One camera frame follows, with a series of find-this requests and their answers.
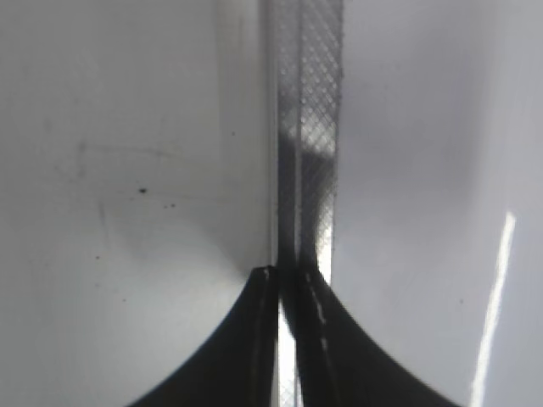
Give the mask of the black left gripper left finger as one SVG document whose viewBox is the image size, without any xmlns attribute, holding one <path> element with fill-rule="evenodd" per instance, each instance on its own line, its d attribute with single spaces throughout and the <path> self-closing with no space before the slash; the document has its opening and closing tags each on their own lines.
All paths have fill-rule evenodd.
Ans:
<svg viewBox="0 0 543 407">
<path fill-rule="evenodd" d="M 227 316 L 176 371 L 135 406 L 269 406 L 276 359 L 279 278 L 254 268 Z"/>
</svg>

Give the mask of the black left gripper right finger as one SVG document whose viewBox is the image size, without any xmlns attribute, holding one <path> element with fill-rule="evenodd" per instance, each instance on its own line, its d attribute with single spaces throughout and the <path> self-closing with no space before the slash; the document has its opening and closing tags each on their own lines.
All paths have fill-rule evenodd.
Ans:
<svg viewBox="0 0 543 407">
<path fill-rule="evenodd" d="M 451 406 L 384 352 L 311 267 L 279 271 L 306 406 Z"/>
</svg>

